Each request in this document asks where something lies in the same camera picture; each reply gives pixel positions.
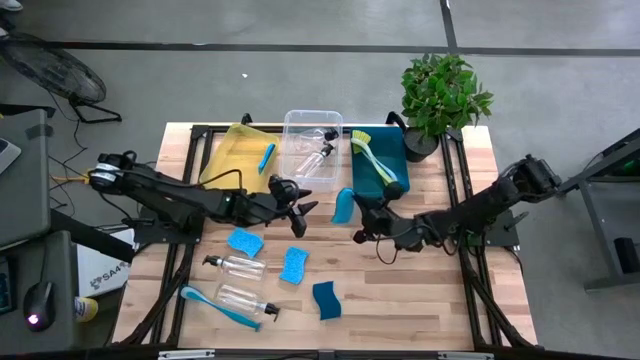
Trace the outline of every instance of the black plant pot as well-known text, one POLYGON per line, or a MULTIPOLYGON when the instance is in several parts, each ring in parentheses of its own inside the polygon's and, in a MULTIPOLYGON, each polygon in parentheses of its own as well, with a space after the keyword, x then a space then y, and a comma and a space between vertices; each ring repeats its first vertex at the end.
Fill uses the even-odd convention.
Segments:
POLYGON ((408 161, 420 162, 433 154, 438 148, 440 140, 437 136, 424 136, 416 128, 408 128, 404 132, 404 151, 408 161))

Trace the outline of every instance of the fan base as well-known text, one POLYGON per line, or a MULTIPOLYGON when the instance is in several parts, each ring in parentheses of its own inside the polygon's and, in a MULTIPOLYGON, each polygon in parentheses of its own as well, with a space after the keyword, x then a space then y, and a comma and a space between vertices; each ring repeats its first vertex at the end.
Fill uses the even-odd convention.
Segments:
POLYGON ((122 116, 120 116, 120 114, 118 114, 115 111, 107 110, 107 109, 102 108, 102 107, 97 106, 97 105, 81 104, 81 103, 77 103, 77 102, 71 101, 71 100, 69 100, 69 105, 71 106, 73 111, 78 116, 78 119, 81 122, 85 123, 85 124, 99 124, 99 123, 105 123, 105 122, 122 122, 122 116), (82 115, 82 112, 80 111, 80 107, 82 107, 82 106, 85 106, 85 107, 88 107, 88 108, 92 108, 92 109, 96 109, 96 110, 100 110, 100 111, 102 111, 104 113, 111 114, 111 115, 114 115, 114 116, 113 117, 101 118, 101 119, 89 120, 89 119, 85 118, 84 115, 82 115))

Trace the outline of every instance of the computer mouse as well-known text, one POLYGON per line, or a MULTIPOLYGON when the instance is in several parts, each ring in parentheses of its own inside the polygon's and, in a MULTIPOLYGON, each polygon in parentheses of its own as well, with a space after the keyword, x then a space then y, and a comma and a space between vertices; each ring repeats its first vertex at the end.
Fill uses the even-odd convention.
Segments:
POLYGON ((54 286, 50 281, 41 281, 27 290, 22 311, 29 330, 33 332, 45 330, 56 320, 53 291, 54 286))

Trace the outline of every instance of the green plant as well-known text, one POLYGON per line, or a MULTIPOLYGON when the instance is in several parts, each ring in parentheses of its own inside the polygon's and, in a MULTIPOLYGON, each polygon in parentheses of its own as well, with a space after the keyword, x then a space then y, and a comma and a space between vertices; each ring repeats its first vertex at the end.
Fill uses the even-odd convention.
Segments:
POLYGON ((424 136, 440 135, 448 126, 461 129, 472 115, 476 124, 480 114, 491 115, 493 94, 482 91, 482 84, 478 85, 477 76, 469 70, 471 65, 458 55, 425 54, 411 62, 413 66, 402 75, 402 115, 424 136))

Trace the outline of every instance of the blue sponge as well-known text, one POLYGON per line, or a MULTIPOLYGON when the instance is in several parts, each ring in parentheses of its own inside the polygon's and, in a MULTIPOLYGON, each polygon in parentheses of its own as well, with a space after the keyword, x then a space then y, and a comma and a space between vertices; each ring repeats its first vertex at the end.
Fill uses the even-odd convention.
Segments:
POLYGON ((320 320, 342 316, 342 306, 333 292, 333 281, 313 285, 313 298, 320 307, 320 320))
POLYGON ((304 262, 309 256, 306 250, 290 247, 284 256, 284 269, 280 274, 280 279, 292 284, 300 284, 304 277, 304 262))
POLYGON ((260 236, 240 228, 235 229, 229 235, 227 243, 231 248, 246 253, 250 258, 255 257, 258 251, 262 249, 262 245, 264 245, 264 241, 260 236))

